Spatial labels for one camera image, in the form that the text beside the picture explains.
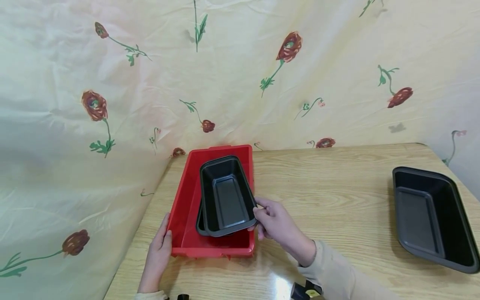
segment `wooden table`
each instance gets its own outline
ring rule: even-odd
[[[108,300],[131,300],[148,245],[171,208],[186,157],[172,160],[108,290]],[[480,242],[480,204],[427,146],[397,144],[254,152],[255,194],[281,200],[299,227],[323,239],[359,270],[405,299],[480,299],[480,275],[466,275],[408,253],[399,244],[392,169],[443,173],[457,182]],[[273,241],[256,243],[251,259],[172,258],[160,287],[172,300],[288,300],[304,283]]]

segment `person's right hand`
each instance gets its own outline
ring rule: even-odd
[[[300,231],[283,205],[265,198],[256,197],[255,200],[263,207],[253,208],[258,221],[258,239],[273,239],[300,265],[311,265],[316,254],[315,243]],[[254,229],[255,226],[248,228],[249,231]]]

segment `red flower print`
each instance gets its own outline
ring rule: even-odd
[[[65,242],[63,242],[62,250],[65,255],[77,256],[84,249],[90,240],[88,232],[85,229],[72,233]]]
[[[388,108],[392,108],[404,103],[412,95],[413,95],[413,90],[411,87],[402,88],[392,97],[392,99],[389,100]]]
[[[182,148],[177,147],[173,149],[173,153],[172,153],[173,157],[181,156],[181,155],[185,155],[185,151]]]
[[[108,118],[107,101],[100,94],[92,90],[84,92],[82,104],[93,121],[101,121]]]
[[[331,148],[333,145],[335,145],[335,140],[326,137],[318,141],[316,148]]]
[[[101,38],[108,37],[108,32],[105,30],[105,27],[103,27],[103,25],[99,22],[95,22],[95,31],[96,34],[98,34],[98,36]]]
[[[278,52],[276,60],[284,60],[289,62],[295,58],[301,48],[302,38],[298,31],[290,32],[283,41],[282,48]]]
[[[215,123],[212,123],[209,120],[204,120],[202,122],[202,127],[203,127],[205,133],[211,132],[215,128]]]

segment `black loaf pan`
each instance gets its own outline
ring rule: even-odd
[[[400,244],[413,255],[474,274],[480,259],[455,182],[425,170],[393,170]]]
[[[222,237],[256,223],[253,208],[257,202],[238,157],[226,156],[203,164],[200,185],[204,229],[209,236]]]

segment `floral fabric backdrop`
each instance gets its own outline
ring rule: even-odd
[[[480,2],[6,0],[0,290],[101,299],[169,160],[425,143],[477,196]]]

